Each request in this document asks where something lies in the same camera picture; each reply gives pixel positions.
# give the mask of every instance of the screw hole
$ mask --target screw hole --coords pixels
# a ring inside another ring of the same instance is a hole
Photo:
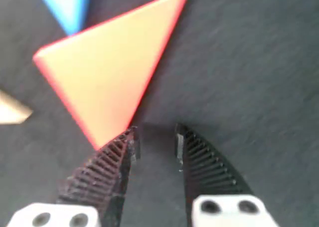
[[[238,207],[241,212],[245,212],[249,214],[258,213],[257,206],[251,201],[241,201],[239,202]]]
[[[51,217],[50,213],[41,213],[33,219],[32,225],[35,227],[44,226],[45,224],[49,222],[50,217]]]
[[[216,214],[220,212],[220,207],[213,201],[205,201],[201,204],[201,210],[210,214]]]
[[[88,223],[88,216],[86,214],[77,214],[72,217],[70,227],[85,227]]]

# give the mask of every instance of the blue triangle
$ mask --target blue triangle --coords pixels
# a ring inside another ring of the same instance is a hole
[[[89,0],[44,0],[66,34],[79,32],[84,24]]]

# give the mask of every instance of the orange triangle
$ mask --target orange triangle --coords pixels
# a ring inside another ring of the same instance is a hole
[[[125,131],[186,0],[155,0],[33,60],[95,149]]]

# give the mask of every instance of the red edge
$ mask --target red edge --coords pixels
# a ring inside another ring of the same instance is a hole
[[[130,10],[130,11],[124,13],[124,14],[121,14],[121,15],[116,16],[116,17],[114,17],[114,18],[112,18],[112,19],[109,19],[109,20],[107,20],[107,21],[105,21],[105,22],[102,22],[102,23],[100,23],[100,24],[98,24],[98,25],[95,25],[95,26],[93,26],[93,27],[90,27],[90,28],[88,28],[88,29],[86,29],[86,30],[84,30],[84,31],[82,31],[82,32],[79,32],[79,33],[76,34],[76,35],[73,35],[73,36],[70,36],[70,37],[66,37],[66,38],[63,38],[63,39],[61,39],[61,40],[58,40],[58,41],[56,41],[56,42],[54,42],[54,43],[51,43],[51,44],[49,44],[49,45],[46,45],[46,46],[40,48],[40,49],[34,54],[34,56],[33,56],[33,61],[36,63],[38,69],[39,69],[40,72],[43,74],[43,76],[45,76],[45,78],[47,79],[47,81],[49,82],[49,84],[51,85],[51,87],[54,89],[54,91],[55,91],[55,92],[57,93],[57,95],[60,97],[62,103],[65,105],[65,107],[67,108],[67,110],[71,113],[71,115],[73,116],[73,119],[76,121],[76,123],[78,124],[78,126],[82,129],[84,135],[87,137],[87,139],[89,140],[89,142],[93,145],[93,148],[94,148],[95,150],[99,150],[99,149],[102,148],[103,146],[98,146],[98,145],[95,143],[95,140],[92,138],[92,136],[91,136],[89,130],[86,128],[86,125],[85,125],[84,121],[82,120],[81,116],[78,115],[78,113],[75,111],[75,109],[74,109],[74,108],[72,107],[72,105],[69,103],[69,101],[68,101],[66,95],[64,94],[62,88],[60,88],[59,85],[56,85],[56,84],[55,84],[55,83],[57,83],[57,82],[56,82],[56,80],[53,78],[53,75],[50,73],[49,68],[46,68],[46,65],[45,65],[44,61],[43,61],[42,58],[41,58],[40,56],[38,56],[38,55],[40,55],[40,53],[41,53],[43,50],[45,50],[46,48],[48,48],[48,47],[52,47],[52,46],[54,46],[54,45],[57,45],[57,44],[63,42],[64,40],[70,40],[70,39],[72,39],[72,38],[75,38],[76,36],[78,36],[78,35],[80,35],[80,34],[82,34],[82,33],[84,33],[84,32],[87,32],[87,31],[89,31],[89,30],[91,30],[91,29],[94,29],[94,28],[96,28],[96,27],[98,27],[98,26],[100,26],[100,25],[104,25],[104,24],[106,24],[106,23],[108,23],[108,22],[111,22],[111,21],[113,21],[113,20],[115,20],[115,19],[118,19],[118,18],[120,18],[120,17],[122,17],[122,16],[124,16],[124,15],[127,15],[127,14],[130,14],[130,13],[132,13],[132,12],[135,12],[135,11],[137,11],[137,10],[139,10],[139,9],[142,9],[142,8],[144,8],[144,7],[146,7],[146,6],[150,5],[150,4],[152,4],[152,3],[154,3],[154,2],[157,2],[157,1],[159,1],[159,0],[154,0],[154,1],[149,2],[149,3],[147,3],[147,4],[143,5],[143,6],[140,6],[140,7],[138,7],[138,8],[133,9],[133,10]],[[163,54],[163,52],[164,52],[164,50],[165,50],[165,47],[166,47],[166,45],[167,45],[167,43],[168,43],[168,41],[169,41],[169,38],[170,38],[170,36],[171,36],[171,34],[172,34],[172,32],[173,32],[175,26],[176,26],[176,23],[177,23],[177,21],[178,21],[178,18],[179,18],[179,16],[180,16],[180,13],[181,13],[181,11],[182,11],[184,5],[185,5],[185,2],[186,2],[186,0],[182,0],[182,1],[180,2],[180,5],[179,5],[179,7],[178,7],[178,9],[177,9],[177,12],[175,13],[174,21],[172,22],[172,24],[171,24],[171,26],[170,26],[170,28],[169,28],[169,32],[168,32],[167,36],[165,37],[165,39],[164,39],[164,41],[163,41],[163,43],[162,43],[162,47],[161,47],[161,49],[160,49],[160,51],[159,51],[159,54],[158,54],[158,56],[157,56],[157,58],[156,58],[156,60],[155,60],[155,62],[154,62],[154,64],[153,64],[152,72],[151,72],[151,74],[150,74],[148,80],[147,80],[146,83],[145,83],[145,88],[144,88],[144,91],[141,93],[141,96],[140,96],[140,98],[139,98],[138,104],[140,103],[140,101],[141,101],[141,99],[142,99],[142,97],[143,97],[143,95],[144,95],[144,92],[145,92],[145,90],[146,90],[146,88],[147,88],[147,86],[148,86],[148,84],[149,84],[149,82],[150,82],[150,80],[151,80],[151,77],[152,77],[152,75],[153,75],[153,73],[154,73],[154,71],[155,71],[155,68],[156,68],[156,66],[158,65],[158,62],[160,61],[160,58],[161,58],[161,56],[162,56],[162,54]]]

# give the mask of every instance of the beige object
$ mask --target beige object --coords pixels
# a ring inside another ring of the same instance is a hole
[[[20,124],[32,113],[28,107],[0,91],[0,125]]]

